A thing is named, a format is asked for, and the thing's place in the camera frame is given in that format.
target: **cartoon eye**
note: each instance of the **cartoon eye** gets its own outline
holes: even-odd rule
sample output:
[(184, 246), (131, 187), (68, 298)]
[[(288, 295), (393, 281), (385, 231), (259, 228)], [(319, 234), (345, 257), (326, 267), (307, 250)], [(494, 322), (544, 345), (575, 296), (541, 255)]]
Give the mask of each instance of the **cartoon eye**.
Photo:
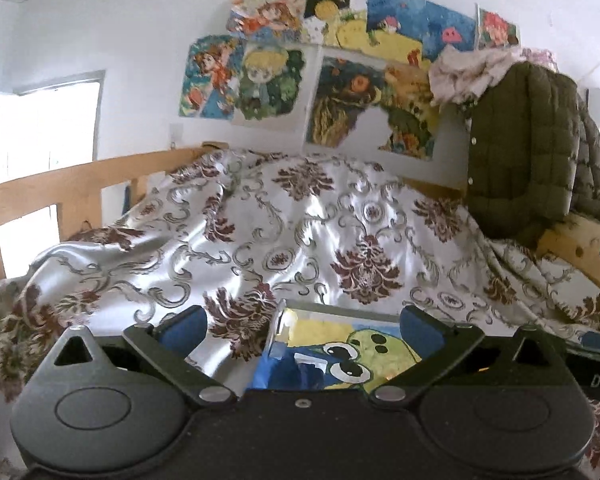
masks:
[(336, 363), (329, 371), (336, 379), (347, 384), (362, 384), (371, 379), (371, 372), (353, 361)]
[(336, 359), (341, 361), (348, 361), (350, 359), (358, 358), (358, 351), (353, 346), (346, 343), (327, 343), (322, 347), (325, 353), (334, 356)]

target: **jacket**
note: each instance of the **jacket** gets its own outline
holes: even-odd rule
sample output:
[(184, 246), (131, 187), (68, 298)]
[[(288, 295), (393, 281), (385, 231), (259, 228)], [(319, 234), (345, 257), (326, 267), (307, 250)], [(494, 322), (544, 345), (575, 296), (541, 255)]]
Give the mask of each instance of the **jacket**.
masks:
[(533, 246), (570, 211), (600, 221), (600, 132), (569, 77), (515, 64), (472, 111), (467, 205), (490, 238)]

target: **bedspread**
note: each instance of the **bedspread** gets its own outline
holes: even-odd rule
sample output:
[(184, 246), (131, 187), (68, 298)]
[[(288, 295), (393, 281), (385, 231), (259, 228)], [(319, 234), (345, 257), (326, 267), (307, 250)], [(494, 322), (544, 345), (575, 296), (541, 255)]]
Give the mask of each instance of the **bedspread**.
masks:
[[(114, 225), (0, 282), (0, 478), (22, 467), (11, 403), (69, 324), (117, 335), (201, 304), (208, 332), (187, 361), (241, 393), (288, 298), (386, 314), (414, 303), (489, 335), (526, 322), (573, 340), (600, 330), (600, 290), (581, 273), (485, 238), (460, 203), (426, 198), (378, 163), (213, 152)], [(596, 438), (593, 467), (600, 424)]]

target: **metal screw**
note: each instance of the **metal screw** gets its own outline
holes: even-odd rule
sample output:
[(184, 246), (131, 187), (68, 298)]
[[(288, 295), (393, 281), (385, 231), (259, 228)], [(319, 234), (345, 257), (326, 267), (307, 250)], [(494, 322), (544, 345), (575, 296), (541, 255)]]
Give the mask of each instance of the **metal screw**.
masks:
[(227, 402), (231, 399), (231, 390), (224, 386), (208, 386), (204, 390), (200, 391), (198, 396), (205, 402), (212, 402), (219, 404), (220, 402)]
[(382, 402), (400, 402), (407, 397), (405, 391), (398, 386), (380, 386), (374, 395)]
[(309, 399), (298, 399), (296, 400), (296, 408), (310, 408), (311, 401)]

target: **jacket sleeve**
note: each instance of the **jacket sleeve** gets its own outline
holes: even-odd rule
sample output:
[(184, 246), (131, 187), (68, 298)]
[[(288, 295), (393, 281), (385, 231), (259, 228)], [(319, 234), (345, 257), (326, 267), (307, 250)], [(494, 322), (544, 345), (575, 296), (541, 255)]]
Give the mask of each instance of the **jacket sleeve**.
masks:
[(567, 76), (534, 66), (527, 90), (530, 208), (535, 216), (563, 220), (571, 207), (580, 147), (577, 85)]

